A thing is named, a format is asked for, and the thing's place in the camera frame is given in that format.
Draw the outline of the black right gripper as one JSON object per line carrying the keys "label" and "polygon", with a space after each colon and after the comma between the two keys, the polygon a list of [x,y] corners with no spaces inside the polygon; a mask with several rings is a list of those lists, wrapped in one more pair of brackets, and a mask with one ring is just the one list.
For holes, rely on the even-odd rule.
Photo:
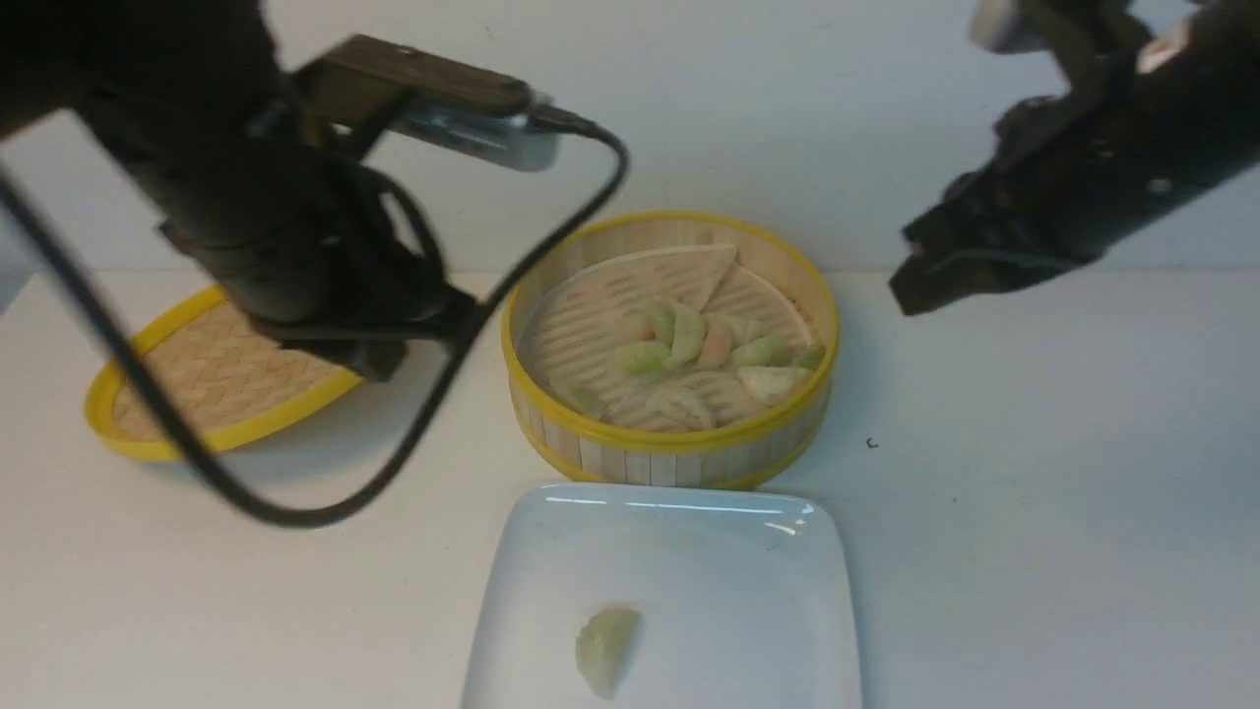
{"label": "black right gripper", "polygon": [[1160,105],[1147,94],[1040,96],[995,121],[990,161],[903,227],[890,280],[906,317],[1084,269],[1157,217]]}

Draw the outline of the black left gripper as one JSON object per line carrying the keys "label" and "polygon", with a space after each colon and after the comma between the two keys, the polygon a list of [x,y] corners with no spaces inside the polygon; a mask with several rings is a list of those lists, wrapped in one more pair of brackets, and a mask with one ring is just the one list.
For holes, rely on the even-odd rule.
{"label": "black left gripper", "polygon": [[478,302],[397,181],[319,149],[210,149],[158,170],[163,234],[261,336],[370,382],[410,341],[454,349]]}

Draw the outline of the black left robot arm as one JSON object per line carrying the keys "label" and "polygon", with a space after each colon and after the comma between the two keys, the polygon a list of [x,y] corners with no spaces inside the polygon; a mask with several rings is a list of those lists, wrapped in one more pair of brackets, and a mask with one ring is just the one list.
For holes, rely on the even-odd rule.
{"label": "black left robot arm", "polygon": [[280,67],[257,1],[3,4],[4,136],[76,113],[260,335],[386,382],[408,341],[466,346],[478,306],[363,164],[404,99],[338,133],[316,76]]}

